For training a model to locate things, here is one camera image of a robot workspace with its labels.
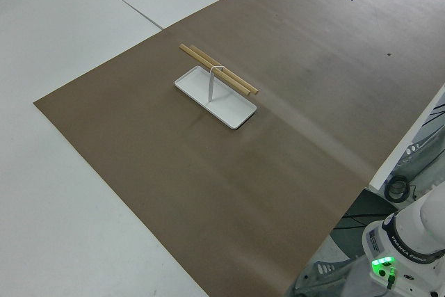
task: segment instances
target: chopstick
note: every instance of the chopstick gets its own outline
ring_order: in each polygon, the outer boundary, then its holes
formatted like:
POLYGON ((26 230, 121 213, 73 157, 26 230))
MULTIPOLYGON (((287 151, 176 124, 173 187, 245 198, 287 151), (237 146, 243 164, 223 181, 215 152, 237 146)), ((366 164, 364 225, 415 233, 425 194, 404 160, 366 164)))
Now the chopstick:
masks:
MULTIPOLYGON (((203 59, 208 61, 210 64, 212 64, 214 66, 215 65, 222 66, 221 63, 219 63, 218 61, 216 61, 215 59, 213 59, 212 57, 210 57, 209 55, 207 55, 205 52, 203 52, 201 49, 195 47, 194 45, 191 45, 190 49, 192 51, 194 51, 197 55, 203 57, 203 59)), ((238 77, 236 74, 234 74, 232 71, 230 71, 226 67, 224 67, 222 69, 222 72, 224 72, 227 76, 231 77, 233 80, 235 80, 236 82, 238 82, 241 85, 243 85, 244 87, 246 87, 253 94, 258 93, 258 90, 254 86, 250 85, 247 81, 244 81, 242 78, 238 77)))
MULTIPOLYGON (((184 44, 180 44, 179 48, 182 51, 185 51, 189 56, 192 56, 195 60, 197 60, 198 62, 200 62, 201 64, 203 64, 205 67, 211 69, 213 67, 213 64, 210 63, 209 61, 207 61, 206 59, 204 59, 203 57, 201 57, 200 55, 198 55, 197 53, 195 53, 192 49, 190 49, 189 47, 187 47, 184 44)), ((250 90, 247 89, 246 87, 244 87, 243 85, 241 85, 239 82, 233 80, 233 78, 229 77, 227 74, 225 74, 224 72, 222 72, 219 69, 214 69, 213 73, 216 74, 217 76, 219 76, 221 79, 226 80, 227 83, 229 83, 230 85, 232 85, 233 87, 235 87, 237 90, 239 90, 241 93, 243 93, 244 95, 249 95, 250 94, 250 90)))

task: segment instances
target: white tray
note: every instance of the white tray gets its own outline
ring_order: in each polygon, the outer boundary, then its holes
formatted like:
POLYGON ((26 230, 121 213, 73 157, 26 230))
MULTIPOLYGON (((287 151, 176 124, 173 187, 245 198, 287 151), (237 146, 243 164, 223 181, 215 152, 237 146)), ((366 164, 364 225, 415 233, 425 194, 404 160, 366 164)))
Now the white tray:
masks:
POLYGON ((218 78, 213 83, 213 99, 209 102, 210 73, 195 66, 175 81, 175 86, 203 106, 221 122, 238 129, 257 110, 252 102, 242 97, 218 78))

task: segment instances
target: wooden dowel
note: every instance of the wooden dowel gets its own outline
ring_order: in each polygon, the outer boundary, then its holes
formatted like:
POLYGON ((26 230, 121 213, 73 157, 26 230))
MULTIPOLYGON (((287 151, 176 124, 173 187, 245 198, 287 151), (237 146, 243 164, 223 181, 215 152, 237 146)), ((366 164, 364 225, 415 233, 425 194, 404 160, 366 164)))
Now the wooden dowel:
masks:
MULTIPOLYGON (((213 67, 213 65, 209 61, 206 61, 205 59, 203 59, 203 57, 201 57, 200 55, 196 54, 192 49, 190 49, 186 45, 181 43, 179 48, 182 51, 185 51, 189 56, 192 56, 195 60, 197 60, 198 62, 203 64, 203 66, 207 67, 208 69, 211 69, 213 67)), ((233 80, 232 78, 227 76, 225 73, 223 73, 219 69, 214 69, 213 73, 216 74, 221 79, 226 80, 227 83, 229 83, 230 85, 235 87, 237 90, 239 90, 244 95, 249 95, 250 94, 250 91, 246 87, 241 85, 239 82, 233 80)))
MULTIPOLYGON (((219 63, 218 61, 216 61, 215 59, 213 59, 212 57, 210 57, 209 55, 207 55, 205 52, 203 52, 201 49, 195 47, 194 45, 190 46, 190 49, 193 50, 196 54, 198 54, 199 56, 203 57, 203 59, 205 59, 206 61, 208 61, 209 63, 211 63, 212 65, 218 65, 218 66, 222 66, 221 63, 219 63)), ((222 69, 222 71, 229 76, 230 78, 232 78, 233 80, 237 81, 238 83, 240 83, 241 85, 243 85, 244 87, 246 87, 250 92, 252 92, 253 94, 257 94, 258 90, 250 85, 247 81, 244 81, 242 78, 238 77, 236 74, 234 74, 232 71, 230 71, 229 69, 227 69, 226 67, 224 67, 222 69)))

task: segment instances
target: cable connector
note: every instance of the cable connector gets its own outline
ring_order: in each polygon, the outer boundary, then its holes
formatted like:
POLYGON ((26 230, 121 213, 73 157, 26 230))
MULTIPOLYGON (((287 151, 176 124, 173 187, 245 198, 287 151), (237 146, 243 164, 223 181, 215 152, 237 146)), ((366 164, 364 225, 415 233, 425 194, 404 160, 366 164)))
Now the cable connector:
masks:
POLYGON ((391 290, 394 282, 396 281, 396 269, 394 267, 391 267, 391 271, 389 272, 388 276, 388 290, 391 290))

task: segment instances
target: brown mat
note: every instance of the brown mat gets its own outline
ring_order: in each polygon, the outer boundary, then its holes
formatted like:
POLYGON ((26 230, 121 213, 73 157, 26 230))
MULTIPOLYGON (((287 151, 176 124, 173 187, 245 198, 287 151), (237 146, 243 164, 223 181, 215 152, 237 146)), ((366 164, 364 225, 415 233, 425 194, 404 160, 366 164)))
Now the brown mat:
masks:
POLYGON ((210 296, 280 296, 444 83, 444 17, 222 0, 35 105, 210 296), (174 87, 180 42, 260 89, 239 130, 174 87))

